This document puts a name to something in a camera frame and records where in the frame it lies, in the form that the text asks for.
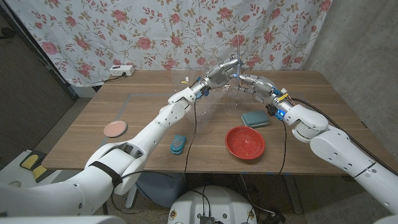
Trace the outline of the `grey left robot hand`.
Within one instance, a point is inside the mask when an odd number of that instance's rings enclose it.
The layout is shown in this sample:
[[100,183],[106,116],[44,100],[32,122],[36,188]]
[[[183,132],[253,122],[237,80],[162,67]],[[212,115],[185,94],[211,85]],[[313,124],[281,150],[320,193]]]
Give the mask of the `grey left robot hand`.
[[211,68],[205,76],[206,86],[210,89],[225,86],[231,78],[239,78],[244,62],[240,55],[234,55]]

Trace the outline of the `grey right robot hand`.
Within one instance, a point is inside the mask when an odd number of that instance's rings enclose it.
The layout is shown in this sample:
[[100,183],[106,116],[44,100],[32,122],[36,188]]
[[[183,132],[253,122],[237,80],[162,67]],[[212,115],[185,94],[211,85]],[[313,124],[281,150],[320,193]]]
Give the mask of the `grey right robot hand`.
[[276,88],[274,82],[266,77],[257,75],[241,74],[239,76],[241,85],[239,91],[253,95],[257,101],[262,104],[271,104],[275,98],[274,90]]

